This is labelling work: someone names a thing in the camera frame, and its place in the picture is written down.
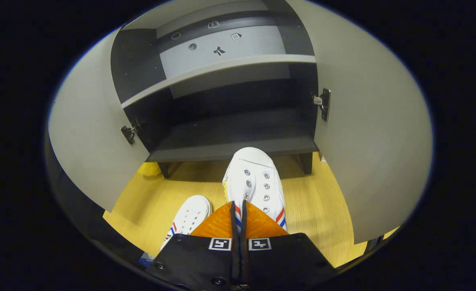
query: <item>cabinet door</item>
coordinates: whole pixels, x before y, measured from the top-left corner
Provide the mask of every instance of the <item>cabinet door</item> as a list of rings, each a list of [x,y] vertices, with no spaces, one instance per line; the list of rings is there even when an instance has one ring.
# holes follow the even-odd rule
[[[305,0],[288,0],[317,60],[319,91],[331,90],[328,121],[317,115],[315,144],[343,192],[355,243],[408,218],[432,163],[432,124],[419,86],[372,35]]]
[[[60,165],[74,184],[111,211],[125,186],[149,156],[130,127],[114,88],[110,52],[118,30],[93,46],[66,76],[49,114],[49,138]]]

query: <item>canvas shoe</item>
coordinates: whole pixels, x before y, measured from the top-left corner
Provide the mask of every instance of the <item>canvas shoe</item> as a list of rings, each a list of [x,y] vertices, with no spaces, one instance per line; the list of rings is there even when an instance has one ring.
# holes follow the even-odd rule
[[[281,179],[272,159],[265,152],[256,148],[237,151],[227,167],[222,184],[227,201],[236,204],[238,231],[241,230],[243,200],[258,207],[288,231]]]
[[[175,215],[173,224],[166,234],[164,243],[162,243],[161,250],[173,234],[191,234],[211,213],[212,205],[207,198],[201,195],[189,197]]]

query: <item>black background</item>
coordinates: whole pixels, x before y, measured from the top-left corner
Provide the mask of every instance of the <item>black background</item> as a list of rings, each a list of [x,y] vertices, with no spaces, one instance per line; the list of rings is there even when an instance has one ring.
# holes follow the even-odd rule
[[[412,219],[327,289],[476,289],[476,2],[329,1],[413,72],[435,162]],[[0,1],[0,289],[154,289],[85,240],[55,203],[43,126],[60,81],[149,1]]]

